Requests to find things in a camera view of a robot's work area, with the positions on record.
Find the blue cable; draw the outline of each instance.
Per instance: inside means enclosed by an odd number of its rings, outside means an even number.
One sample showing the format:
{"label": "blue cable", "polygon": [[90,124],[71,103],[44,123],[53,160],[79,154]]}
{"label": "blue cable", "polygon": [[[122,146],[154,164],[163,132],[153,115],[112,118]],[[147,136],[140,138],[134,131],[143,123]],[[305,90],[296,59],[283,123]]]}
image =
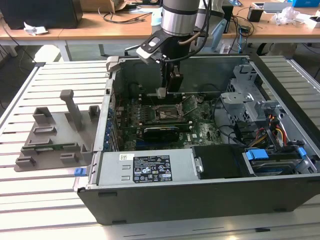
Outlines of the blue cable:
{"label": "blue cable", "polygon": [[238,54],[241,52],[241,41],[242,41],[242,33],[241,33],[241,27],[239,27],[239,32],[240,32],[240,41],[239,41],[239,49],[238,49]]}

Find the warning label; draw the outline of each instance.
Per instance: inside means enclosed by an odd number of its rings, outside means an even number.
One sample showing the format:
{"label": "warning label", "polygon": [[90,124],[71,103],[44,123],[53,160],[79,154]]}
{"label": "warning label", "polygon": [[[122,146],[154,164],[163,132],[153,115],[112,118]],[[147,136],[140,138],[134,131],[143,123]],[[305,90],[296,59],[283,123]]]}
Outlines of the warning label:
{"label": "warning label", "polygon": [[172,181],[169,155],[134,157],[133,181],[136,184]]}

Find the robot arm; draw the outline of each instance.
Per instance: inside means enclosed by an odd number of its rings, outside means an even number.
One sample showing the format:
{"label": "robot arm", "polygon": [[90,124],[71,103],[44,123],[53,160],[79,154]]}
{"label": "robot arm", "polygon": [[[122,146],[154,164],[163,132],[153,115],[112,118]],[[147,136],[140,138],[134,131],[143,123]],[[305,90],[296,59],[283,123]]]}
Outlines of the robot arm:
{"label": "robot arm", "polygon": [[[224,17],[222,2],[163,0],[162,29],[152,34],[136,50],[144,62],[156,61],[161,64],[162,92],[179,90],[183,80],[180,61],[194,56],[203,48],[209,35],[211,16],[220,20]],[[204,37],[201,46],[190,53],[191,42],[201,36]]]}

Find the motherboard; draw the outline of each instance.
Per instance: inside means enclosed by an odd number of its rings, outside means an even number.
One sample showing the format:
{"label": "motherboard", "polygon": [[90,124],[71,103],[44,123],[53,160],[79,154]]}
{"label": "motherboard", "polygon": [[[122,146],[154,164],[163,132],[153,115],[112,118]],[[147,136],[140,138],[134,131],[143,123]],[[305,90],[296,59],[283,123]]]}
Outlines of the motherboard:
{"label": "motherboard", "polygon": [[184,149],[222,144],[212,99],[189,95],[161,101],[140,95],[118,101],[114,125],[120,151]]}

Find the desk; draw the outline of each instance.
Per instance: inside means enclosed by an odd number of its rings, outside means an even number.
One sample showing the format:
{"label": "desk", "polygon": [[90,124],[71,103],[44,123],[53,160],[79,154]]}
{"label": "desk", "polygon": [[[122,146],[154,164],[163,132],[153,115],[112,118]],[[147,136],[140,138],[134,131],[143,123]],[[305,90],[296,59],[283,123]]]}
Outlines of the desk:
{"label": "desk", "polygon": [[[236,16],[242,8],[249,7],[253,0],[242,0],[243,7],[234,7],[233,14]],[[305,14],[315,14],[318,7],[296,8]],[[248,9],[239,12],[240,17],[246,18]],[[124,21],[141,14],[117,13],[114,20]],[[255,31],[248,38],[248,43],[319,43],[320,28],[309,29],[304,24],[297,22],[292,24],[276,26],[270,21],[273,14],[263,13],[260,22],[253,23]],[[146,16],[144,22],[135,24],[114,24],[105,22],[98,13],[84,13],[78,28],[76,29],[49,29],[49,34],[30,36],[23,30],[6,29],[20,45],[56,45],[60,49],[64,61],[70,61],[71,55],[68,45],[99,45],[101,55],[104,55],[103,44],[132,44],[142,43],[152,32],[151,16]],[[249,25],[242,19],[239,23]],[[223,42],[230,45],[236,36],[234,24],[229,27],[229,32],[222,36]],[[0,27],[0,44],[4,46],[15,46],[5,31]]]}
{"label": "desk", "polygon": [[[138,17],[139,14],[117,13],[112,20],[125,21]],[[98,13],[84,13],[76,29],[49,29],[48,34],[32,36],[23,30],[11,30],[7,24],[5,29],[20,45],[56,45],[60,49],[64,61],[71,61],[68,45],[99,45],[101,55],[104,55],[103,44],[132,44],[142,43],[151,35],[151,16],[144,17],[145,21],[135,24],[114,24],[104,21]],[[0,44],[15,46],[8,34],[0,27]]]}
{"label": "desk", "polygon": [[[253,0],[241,0],[242,7],[234,7],[233,15],[237,16],[239,10],[252,5]],[[319,7],[297,7],[294,8],[302,14],[314,15]],[[238,16],[247,18],[249,9],[241,10]],[[248,38],[248,43],[315,43],[320,42],[320,28],[310,29],[305,24],[297,22],[296,25],[280,25],[277,26],[271,22],[273,13],[263,13],[260,22],[253,22],[254,33]],[[250,23],[239,18],[239,24],[250,26]],[[228,33],[223,35],[225,42],[232,42],[236,37],[236,27],[230,24]]]}

